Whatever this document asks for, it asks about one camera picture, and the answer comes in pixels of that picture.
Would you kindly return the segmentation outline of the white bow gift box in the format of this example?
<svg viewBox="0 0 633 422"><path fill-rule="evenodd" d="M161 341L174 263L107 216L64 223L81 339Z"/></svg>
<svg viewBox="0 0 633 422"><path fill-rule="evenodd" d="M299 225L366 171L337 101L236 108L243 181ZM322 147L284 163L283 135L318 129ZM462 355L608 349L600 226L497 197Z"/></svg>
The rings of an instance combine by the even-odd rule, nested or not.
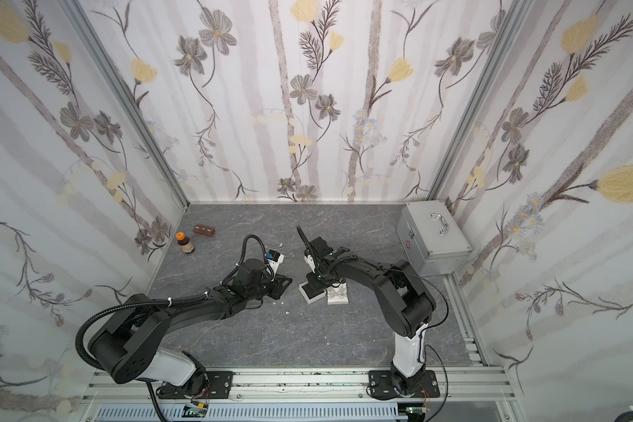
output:
<svg viewBox="0 0 633 422"><path fill-rule="evenodd" d="M329 305L347 305L349 303L346 283L339 283L335 287L327 288L326 295Z"/></svg>

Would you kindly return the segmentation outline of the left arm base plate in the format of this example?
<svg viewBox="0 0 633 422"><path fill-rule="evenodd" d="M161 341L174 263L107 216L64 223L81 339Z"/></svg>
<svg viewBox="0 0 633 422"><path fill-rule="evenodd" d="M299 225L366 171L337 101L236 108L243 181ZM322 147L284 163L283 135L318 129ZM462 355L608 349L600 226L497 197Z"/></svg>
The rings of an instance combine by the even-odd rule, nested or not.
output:
<svg viewBox="0 0 633 422"><path fill-rule="evenodd" d="M156 395L160 399L227 399L233 376L233 371L197 369L182 386L163 383L156 390Z"/></svg>

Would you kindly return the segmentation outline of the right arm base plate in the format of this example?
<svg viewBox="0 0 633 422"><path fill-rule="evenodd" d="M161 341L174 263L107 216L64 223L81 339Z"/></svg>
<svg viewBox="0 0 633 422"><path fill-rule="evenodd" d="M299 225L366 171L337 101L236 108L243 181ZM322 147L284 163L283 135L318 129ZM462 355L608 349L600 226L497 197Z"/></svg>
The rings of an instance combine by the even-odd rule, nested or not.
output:
<svg viewBox="0 0 633 422"><path fill-rule="evenodd" d="M436 374L431 370L420 371L410 378L405 378L401 373L392 370L371 370L367 375L369 376L367 393L374 399L438 398L441 396Z"/></svg>

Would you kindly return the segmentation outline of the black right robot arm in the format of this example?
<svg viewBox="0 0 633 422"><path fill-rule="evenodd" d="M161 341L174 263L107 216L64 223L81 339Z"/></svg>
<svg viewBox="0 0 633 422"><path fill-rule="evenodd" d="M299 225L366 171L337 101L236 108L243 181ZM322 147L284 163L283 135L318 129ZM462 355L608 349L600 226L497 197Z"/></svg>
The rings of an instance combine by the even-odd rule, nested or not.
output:
<svg viewBox="0 0 633 422"><path fill-rule="evenodd" d="M301 227L296 230L305 246L304 261L311 269L299 286L305 301L316 302L346 281L370 289L395 332L390 367L393 378L408 387L418 383L426 370L424 337L436 310L427 283L404 260L395 264L374 262L347 248L334 249L321 237L309 241Z"/></svg>

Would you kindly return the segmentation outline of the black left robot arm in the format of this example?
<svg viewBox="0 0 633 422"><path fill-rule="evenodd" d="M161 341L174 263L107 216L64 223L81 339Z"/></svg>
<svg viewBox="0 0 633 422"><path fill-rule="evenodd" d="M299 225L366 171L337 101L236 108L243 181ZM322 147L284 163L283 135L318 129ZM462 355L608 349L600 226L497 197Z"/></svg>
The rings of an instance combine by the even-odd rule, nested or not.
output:
<svg viewBox="0 0 633 422"><path fill-rule="evenodd" d="M191 325L232 318L250 302L280 299L292 282L278 273L283 260L279 251L267 250L258 236L248 235L239 261L220 285L179 298L133 295L80 326L77 354L118 384L161 380L181 386L194 375L197 363L161 348L163 338Z"/></svg>

